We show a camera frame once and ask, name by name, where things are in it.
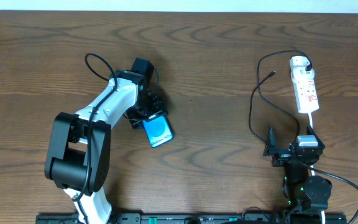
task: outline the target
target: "blue object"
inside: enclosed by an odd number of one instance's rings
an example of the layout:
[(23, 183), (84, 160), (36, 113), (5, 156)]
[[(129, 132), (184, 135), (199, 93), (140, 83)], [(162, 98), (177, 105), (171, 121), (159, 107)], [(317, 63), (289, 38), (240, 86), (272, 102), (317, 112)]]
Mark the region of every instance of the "blue object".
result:
[(167, 119), (164, 116), (155, 118), (149, 122), (142, 121), (146, 135), (152, 147), (158, 147), (173, 139)]

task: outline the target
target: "wooden table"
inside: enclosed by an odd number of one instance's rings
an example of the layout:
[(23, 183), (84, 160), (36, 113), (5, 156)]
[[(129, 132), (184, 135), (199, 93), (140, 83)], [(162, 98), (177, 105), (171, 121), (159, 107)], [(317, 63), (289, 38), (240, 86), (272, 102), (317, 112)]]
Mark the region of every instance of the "wooden table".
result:
[[(285, 207), (283, 169), (262, 157), (264, 144), (247, 119), (258, 60), (286, 49), (307, 52), (316, 71), (314, 129), (327, 146), (316, 167), (358, 185), (358, 15), (0, 11), (0, 223), (75, 212), (45, 178), (44, 163), (54, 117), (83, 108), (106, 86), (87, 69), (88, 52), (114, 68), (150, 59), (175, 130), (172, 142), (152, 149), (143, 131), (120, 119), (104, 185), (114, 206), (145, 213)], [(296, 114), (304, 133), (308, 118), (296, 112), (291, 56), (263, 62), (262, 76), (277, 74), (262, 89)], [(294, 122), (254, 101), (255, 131), (265, 136), (271, 124), (287, 147)], [(358, 192), (336, 180), (333, 186), (329, 211), (350, 220)]]

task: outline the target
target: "white power strip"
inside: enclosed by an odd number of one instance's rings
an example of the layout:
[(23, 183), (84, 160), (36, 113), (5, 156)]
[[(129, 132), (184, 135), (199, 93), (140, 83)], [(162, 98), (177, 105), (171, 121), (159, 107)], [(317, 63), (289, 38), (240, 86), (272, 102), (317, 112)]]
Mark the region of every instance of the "white power strip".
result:
[(299, 113), (311, 113), (319, 108), (313, 80), (314, 70), (306, 71), (309, 64), (309, 60), (304, 56), (294, 56), (290, 60), (291, 79)]

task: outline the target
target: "wooden surface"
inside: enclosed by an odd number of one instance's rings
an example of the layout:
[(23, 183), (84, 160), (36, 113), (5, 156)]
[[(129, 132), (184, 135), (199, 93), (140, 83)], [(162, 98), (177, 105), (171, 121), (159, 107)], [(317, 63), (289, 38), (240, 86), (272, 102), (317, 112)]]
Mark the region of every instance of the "wooden surface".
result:
[[(130, 68), (136, 56), (150, 59), (175, 130), (172, 142), (152, 149), (143, 131), (124, 119), (117, 123), (104, 186), (116, 207), (283, 208), (283, 170), (262, 157), (264, 144), (250, 133), (247, 116), (257, 61), (286, 49), (307, 52), (316, 71), (314, 129), (327, 146), (316, 167), (358, 185), (358, 15), (0, 11), (0, 223), (75, 211), (45, 178), (44, 163), (54, 117), (83, 108), (106, 85), (87, 69), (88, 52), (114, 68)], [(262, 90), (296, 114), (305, 132), (308, 118), (296, 112), (289, 77), (291, 56), (262, 64), (262, 76), (277, 71)], [(91, 63), (108, 75), (102, 63)], [(272, 124), (283, 147), (295, 133), (293, 121), (259, 97), (252, 123), (263, 136)], [(336, 180), (333, 186), (329, 211), (350, 219), (358, 192)]]

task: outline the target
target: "white background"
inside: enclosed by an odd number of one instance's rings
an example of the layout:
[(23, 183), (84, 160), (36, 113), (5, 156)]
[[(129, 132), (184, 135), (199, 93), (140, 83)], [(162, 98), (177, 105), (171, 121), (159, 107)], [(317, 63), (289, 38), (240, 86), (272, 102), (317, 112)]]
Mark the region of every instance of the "white background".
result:
[(358, 13), (358, 0), (0, 0), (0, 9)]

